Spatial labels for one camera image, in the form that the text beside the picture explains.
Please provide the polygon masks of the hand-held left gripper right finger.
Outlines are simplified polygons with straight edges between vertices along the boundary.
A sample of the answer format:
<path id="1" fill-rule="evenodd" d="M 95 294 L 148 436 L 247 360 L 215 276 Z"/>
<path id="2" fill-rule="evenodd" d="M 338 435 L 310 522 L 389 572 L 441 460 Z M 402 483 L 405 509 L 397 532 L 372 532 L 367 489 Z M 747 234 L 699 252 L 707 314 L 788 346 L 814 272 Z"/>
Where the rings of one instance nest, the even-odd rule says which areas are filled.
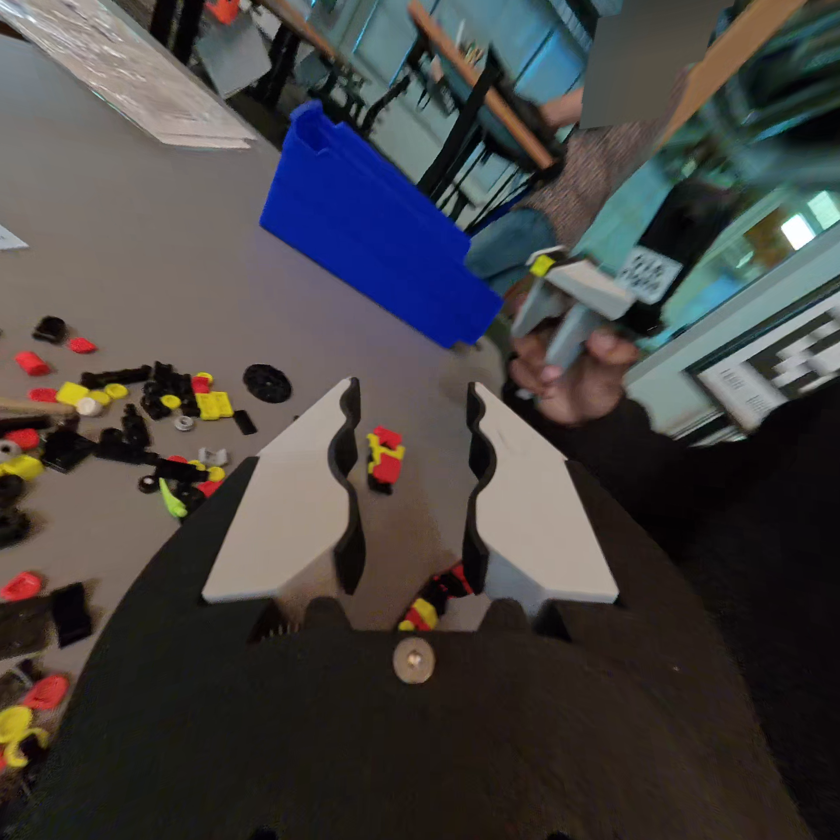
<path id="1" fill-rule="evenodd" d="M 483 384 L 466 395 L 471 434 L 463 568 L 474 593 L 519 604 L 613 604 L 618 587 L 567 458 Z"/>

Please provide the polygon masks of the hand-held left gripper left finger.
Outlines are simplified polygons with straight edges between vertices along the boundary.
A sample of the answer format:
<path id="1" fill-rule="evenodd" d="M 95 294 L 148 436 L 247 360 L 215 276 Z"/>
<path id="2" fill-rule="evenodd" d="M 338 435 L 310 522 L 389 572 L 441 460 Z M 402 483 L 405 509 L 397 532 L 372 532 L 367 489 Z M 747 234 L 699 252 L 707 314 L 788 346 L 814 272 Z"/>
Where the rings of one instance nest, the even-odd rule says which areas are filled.
<path id="1" fill-rule="evenodd" d="M 359 453 L 361 384 L 347 377 L 259 452 L 203 588 L 208 603 L 348 598 L 365 540 L 350 472 Z"/>

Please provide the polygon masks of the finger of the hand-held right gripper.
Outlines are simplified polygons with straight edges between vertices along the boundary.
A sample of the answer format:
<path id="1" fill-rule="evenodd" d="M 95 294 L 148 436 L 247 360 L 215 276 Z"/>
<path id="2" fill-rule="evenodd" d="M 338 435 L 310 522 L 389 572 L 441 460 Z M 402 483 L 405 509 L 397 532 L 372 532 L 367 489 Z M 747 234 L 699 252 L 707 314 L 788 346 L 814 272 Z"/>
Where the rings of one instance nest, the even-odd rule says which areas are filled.
<path id="1" fill-rule="evenodd" d="M 511 335 L 513 337 L 523 337 L 529 334 L 546 319 L 562 317 L 568 308 L 569 296 L 548 279 L 550 271 L 544 277 L 535 277 L 530 274 L 529 260 L 538 254 L 548 254 L 557 260 L 556 265 L 562 266 L 568 260 L 569 251 L 566 247 L 545 248 L 536 251 L 528 258 L 526 266 L 531 286 L 512 321 Z"/>
<path id="2" fill-rule="evenodd" d="M 568 371 L 592 333 L 627 314 L 635 295 L 587 259 L 552 259 L 543 276 L 543 320 L 553 326 L 547 365 Z"/>

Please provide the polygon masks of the red yellow black lego assembly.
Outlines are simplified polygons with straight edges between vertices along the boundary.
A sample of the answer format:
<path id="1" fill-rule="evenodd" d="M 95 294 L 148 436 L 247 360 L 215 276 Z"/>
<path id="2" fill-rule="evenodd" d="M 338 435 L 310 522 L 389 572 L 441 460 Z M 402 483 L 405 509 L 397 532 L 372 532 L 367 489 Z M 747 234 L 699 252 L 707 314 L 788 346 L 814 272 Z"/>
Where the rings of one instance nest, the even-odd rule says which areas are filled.
<path id="1" fill-rule="evenodd" d="M 400 633 L 432 632 L 446 614 L 451 601 L 473 594 L 464 565 L 459 561 L 426 581 L 396 625 L 396 630 Z"/>
<path id="2" fill-rule="evenodd" d="M 381 495 L 390 496 L 398 481 L 405 455 L 403 436 L 382 425 L 368 433 L 367 485 Z"/>

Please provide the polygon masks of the pile of loose lego pieces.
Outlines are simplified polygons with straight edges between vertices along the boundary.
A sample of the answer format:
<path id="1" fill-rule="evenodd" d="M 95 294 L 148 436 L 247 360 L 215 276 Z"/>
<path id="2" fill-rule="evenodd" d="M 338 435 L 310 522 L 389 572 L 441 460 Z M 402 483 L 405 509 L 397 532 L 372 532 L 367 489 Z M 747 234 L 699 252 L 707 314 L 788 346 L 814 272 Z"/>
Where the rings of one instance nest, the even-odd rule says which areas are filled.
<path id="1" fill-rule="evenodd" d="M 106 364 L 60 385 L 24 334 L 2 332 L 2 796 L 55 766 L 74 778 L 154 739 L 166 704 L 198 691 L 224 620 L 198 566 L 247 414 L 206 372 Z"/>

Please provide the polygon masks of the black round lego plate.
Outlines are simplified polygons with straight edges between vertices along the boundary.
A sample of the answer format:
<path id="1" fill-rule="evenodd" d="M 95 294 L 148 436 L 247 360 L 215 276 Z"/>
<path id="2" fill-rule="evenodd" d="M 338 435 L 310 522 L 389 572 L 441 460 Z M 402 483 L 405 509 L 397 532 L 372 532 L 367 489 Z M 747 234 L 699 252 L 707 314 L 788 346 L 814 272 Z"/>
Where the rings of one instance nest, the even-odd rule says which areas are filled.
<path id="1" fill-rule="evenodd" d="M 292 395 L 292 385 L 286 374 L 270 364 L 246 367 L 243 383 L 249 394 L 267 404 L 285 403 Z"/>

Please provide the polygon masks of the person's right hand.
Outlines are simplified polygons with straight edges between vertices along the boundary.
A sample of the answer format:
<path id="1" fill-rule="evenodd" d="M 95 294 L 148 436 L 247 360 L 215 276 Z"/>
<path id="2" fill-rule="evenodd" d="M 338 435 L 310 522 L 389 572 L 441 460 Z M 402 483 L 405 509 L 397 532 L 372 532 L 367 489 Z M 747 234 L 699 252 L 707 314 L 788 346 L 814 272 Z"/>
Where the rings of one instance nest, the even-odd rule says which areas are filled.
<path id="1" fill-rule="evenodd" d="M 568 370 L 547 362 L 549 334 L 531 332 L 514 339 L 509 375 L 518 389 L 535 398 L 549 420 L 578 426 L 609 414 L 622 400 L 626 374 L 637 348 L 611 328 L 596 329 Z"/>

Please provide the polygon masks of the framed black white marker sign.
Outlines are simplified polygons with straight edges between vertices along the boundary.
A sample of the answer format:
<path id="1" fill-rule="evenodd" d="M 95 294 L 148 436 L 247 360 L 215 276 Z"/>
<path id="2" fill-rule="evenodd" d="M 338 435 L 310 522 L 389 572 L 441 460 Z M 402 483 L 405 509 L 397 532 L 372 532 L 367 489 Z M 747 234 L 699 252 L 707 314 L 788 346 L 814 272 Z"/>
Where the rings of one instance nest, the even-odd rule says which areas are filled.
<path id="1" fill-rule="evenodd" d="M 730 424 L 749 434 L 777 407 L 838 378 L 838 279 L 686 368 Z"/>

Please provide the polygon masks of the blue plastic bin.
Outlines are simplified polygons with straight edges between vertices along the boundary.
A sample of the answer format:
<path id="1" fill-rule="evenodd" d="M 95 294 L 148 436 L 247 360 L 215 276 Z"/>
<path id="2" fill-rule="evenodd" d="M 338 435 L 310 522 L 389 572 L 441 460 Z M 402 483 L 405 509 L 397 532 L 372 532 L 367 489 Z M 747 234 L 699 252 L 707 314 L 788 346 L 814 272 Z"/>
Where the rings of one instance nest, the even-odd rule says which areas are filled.
<path id="1" fill-rule="evenodd" d="M 469 236 L 320 100 L 290 116 L 259 224 L 442 348 L 501 309 L 466 267 Z"/>

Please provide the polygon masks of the wooden beam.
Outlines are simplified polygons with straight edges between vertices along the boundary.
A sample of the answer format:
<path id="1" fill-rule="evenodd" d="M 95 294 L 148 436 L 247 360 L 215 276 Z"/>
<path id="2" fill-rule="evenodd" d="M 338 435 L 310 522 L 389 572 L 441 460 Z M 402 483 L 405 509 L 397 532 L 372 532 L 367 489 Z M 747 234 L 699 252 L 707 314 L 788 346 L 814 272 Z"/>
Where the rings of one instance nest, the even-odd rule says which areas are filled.
<path id="1" fill-rule="evenodd" d="M 750 2 L 689 72 L 682 98 L 652 147 L 655 154 L 806 1 Z"/>

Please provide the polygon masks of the black office chair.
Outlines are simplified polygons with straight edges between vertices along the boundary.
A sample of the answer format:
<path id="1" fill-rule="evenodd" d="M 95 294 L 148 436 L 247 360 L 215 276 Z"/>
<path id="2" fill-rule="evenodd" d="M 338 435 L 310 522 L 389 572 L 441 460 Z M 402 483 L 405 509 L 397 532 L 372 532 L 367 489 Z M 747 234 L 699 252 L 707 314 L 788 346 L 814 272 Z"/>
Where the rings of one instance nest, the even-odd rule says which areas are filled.
<path id="1" fill-rule="evenodd" d="M 311 53 L 294 70 L 295 82 L 310 99 L 318 99 L 327 116 L 335 123 L 347 123 L 363 139 L 368 140 L 378 119 L 399 97 L 404 95 L 412 82 L 405 73 L 384 94 L 372 103 L 362 96 L 368 80 L 351 66 L 328 62 Z"/>

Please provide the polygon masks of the plastic covered paper sheet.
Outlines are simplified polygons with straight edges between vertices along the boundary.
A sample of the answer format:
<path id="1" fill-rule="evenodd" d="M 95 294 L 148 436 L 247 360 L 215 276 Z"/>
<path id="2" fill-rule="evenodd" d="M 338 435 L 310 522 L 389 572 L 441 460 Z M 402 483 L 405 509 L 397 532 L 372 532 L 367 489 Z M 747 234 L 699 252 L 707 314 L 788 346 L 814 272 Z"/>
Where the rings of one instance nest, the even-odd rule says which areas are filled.
<path id="1" fill-rule="evenodd" d="M 163 144 L 242 150 L 257 134 L 101 2 L 2 1 L 2 19 Z"/>

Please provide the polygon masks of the black frame wooden top desk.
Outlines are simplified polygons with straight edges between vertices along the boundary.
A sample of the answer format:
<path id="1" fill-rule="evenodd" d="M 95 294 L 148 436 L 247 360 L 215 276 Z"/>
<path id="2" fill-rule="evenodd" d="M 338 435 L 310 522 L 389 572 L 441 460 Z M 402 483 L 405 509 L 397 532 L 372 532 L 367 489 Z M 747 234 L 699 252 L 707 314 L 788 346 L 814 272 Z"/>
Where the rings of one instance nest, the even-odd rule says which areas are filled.
<path id="1" fill-rule="evenodd" d="M 328 70 L 328 79 L 348 82 L 351 93 L 370 84 L 371 80 L 354 68 L 289 2 L 254 1 L 252 6 L 267 11 L 279 23 L 269 46 L 269 71 L 255 83 L 255 98 L 266 109 L 276 110 L 280 96 L 292 78 L 302 46 L 310 47 L 318 56 Z"/>
<path id="2" fill-rule="evenodd" d="M 441 150 L 417 183 L 419 191 L 441 207 L 489 154 L 513 165 L 529 186 L 558 174 L 564 144 L 549 138 L 539 114 L 530 112 L 509 86 L 494 49 L 489 46 L 472 65 L 420 2 L 410 2 L 407 13 L 416 36 L 405 69 L 423 90 L 422 98 L 440 107 L 453 103 L 456 114 Z"/>

